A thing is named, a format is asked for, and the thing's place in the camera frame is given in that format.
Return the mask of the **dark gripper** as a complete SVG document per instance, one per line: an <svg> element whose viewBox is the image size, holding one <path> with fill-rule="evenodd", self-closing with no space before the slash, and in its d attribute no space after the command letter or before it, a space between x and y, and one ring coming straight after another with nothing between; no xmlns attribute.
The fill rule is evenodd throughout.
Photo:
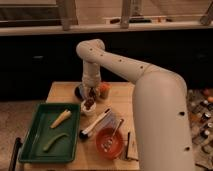
<svg viewBox="0 0 213 171"><path fill-rule="evenodd" d="M75 88L75 96L81 101L88 98L93 98L97 100L100 95L99 89L97 87L86 87L83 84L79 84Z"/></svg>

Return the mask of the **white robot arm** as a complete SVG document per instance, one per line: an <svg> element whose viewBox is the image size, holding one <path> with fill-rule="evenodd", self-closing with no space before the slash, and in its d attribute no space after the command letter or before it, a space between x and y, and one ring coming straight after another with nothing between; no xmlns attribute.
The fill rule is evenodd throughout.
<svg viewBox="0 0 213 171"><path fill-rule="evenodd" d="M132 104L142 171L195 171L186 104L187 85L178 74L105 50L100 39L76 47L84 61L84 84L93 87L102 66L134 84Z"/></svg>

